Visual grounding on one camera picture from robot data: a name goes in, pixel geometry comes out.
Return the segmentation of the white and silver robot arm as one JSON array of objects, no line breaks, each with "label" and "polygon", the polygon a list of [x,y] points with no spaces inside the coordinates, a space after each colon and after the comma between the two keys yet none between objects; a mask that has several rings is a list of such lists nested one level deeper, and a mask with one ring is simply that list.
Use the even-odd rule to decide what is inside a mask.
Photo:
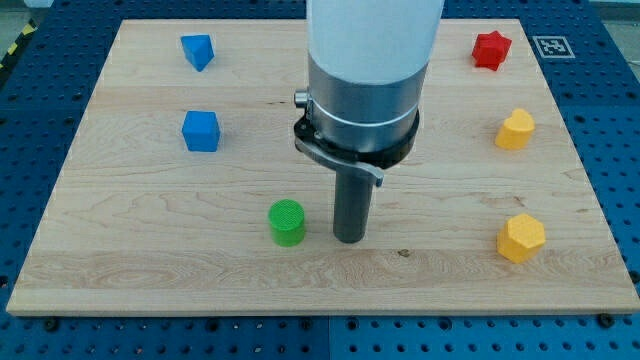
[{"label": "white and silver robot arm", "polygon": [[309,0],[308,87],[296,148],[381,185],[410,151],[443,0]]}]

